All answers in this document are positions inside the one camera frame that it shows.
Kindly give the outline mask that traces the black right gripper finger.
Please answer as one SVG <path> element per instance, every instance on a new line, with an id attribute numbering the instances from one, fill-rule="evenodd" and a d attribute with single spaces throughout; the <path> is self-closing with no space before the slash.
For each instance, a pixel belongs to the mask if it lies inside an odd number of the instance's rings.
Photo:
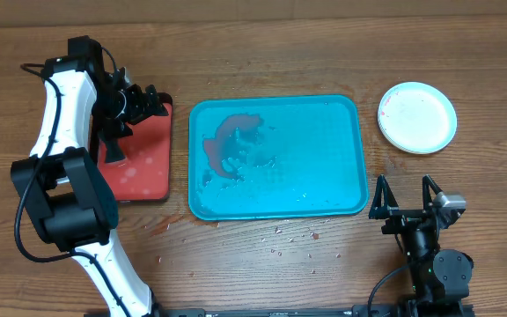
<path id="1" fill-rule="evenodd" d="M 399 210 L 399 205 L 384 174 L 377 178 L 375 194 L 371 203 L 369 218 L 389 218 Z"/>
<path id="2" fill-rule="evenodd" d="M 442 189 L 428 174 L 422 177 L 422 202 L 424 207 L 429 207 L 433 203 L 431 193 L 437 195 L 440 192 L 442 192 Z"/>

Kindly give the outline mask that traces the white plate with red stain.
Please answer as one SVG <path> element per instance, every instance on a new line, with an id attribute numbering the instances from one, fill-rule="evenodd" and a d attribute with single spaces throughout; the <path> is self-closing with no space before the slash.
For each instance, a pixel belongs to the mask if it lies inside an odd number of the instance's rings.
<path id="1" fill-rule="evenodd" d="M 386 140 L 399 150 L 418 155 L 441 151 L 455 137 L 454 122 L 396 122 L 381 120 L 378 126 Z"/>

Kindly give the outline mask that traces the dark green sponge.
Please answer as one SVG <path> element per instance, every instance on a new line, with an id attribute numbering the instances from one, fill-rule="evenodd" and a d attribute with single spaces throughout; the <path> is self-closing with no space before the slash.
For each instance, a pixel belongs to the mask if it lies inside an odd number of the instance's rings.
<path id="1" fill-rule="evenodd" d="M 122 151 L 122 148 L 119 145 L 119 141 L 114 138 L 110 140 L 105 140 L 104 145 L 106 147 L 105 154 L 105 162 L 106 163 L 114 163 L 123 161 L 125 159 L 125 155 Z"/>

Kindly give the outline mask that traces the light blue plate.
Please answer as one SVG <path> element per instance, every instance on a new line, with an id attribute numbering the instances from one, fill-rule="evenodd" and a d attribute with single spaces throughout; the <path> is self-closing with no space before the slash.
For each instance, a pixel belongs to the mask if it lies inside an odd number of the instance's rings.
<path id="1" fill-rule="evenodd" d="M 404 82 L 390 88 L 377 110 L 378 122 L 454 122 L 458 119 L 451 101 L 436 87 L 420 82 Z"/>

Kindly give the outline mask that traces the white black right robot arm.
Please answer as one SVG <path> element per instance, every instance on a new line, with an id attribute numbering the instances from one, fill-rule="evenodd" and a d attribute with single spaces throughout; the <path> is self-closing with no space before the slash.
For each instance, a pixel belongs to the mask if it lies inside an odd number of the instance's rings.
<path id="1" fill-rule="evenodd" d="M 465 212 L 466 199 L 442 190 L 428 175 L 422 177 L 422 208 L 402 209 L 381 174 L 377 178 L 369 218 L 383 220 L 381 232 L 393 235 L 406 264 L 389 272 L 373 287 L 366 304 L 367 316 L 473 316 L 462 304 L 469 296 L 474 261 L 460 251 L 443 249 L 440 233 Z M 408 271 L 413 292 L 387 308 L 373 305 L 382 285 Z"/>

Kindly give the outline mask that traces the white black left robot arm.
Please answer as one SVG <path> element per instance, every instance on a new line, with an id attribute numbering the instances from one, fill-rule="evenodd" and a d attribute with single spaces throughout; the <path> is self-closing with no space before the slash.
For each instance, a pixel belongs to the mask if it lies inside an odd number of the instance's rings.
<path id="1" fill-rule="evenodd" d="M 118 204 L 168 196 L 173 99 L 132 83 L 123 68 L 107 71 L 108 57 L 92 46 L 24 65 L 42 79 L 46 106 L 28 158 L 11 165 L 11 181 L 18 213 L 60 259 L 84 268 L 110 315 L 159 316 L 121 245 Z"/>

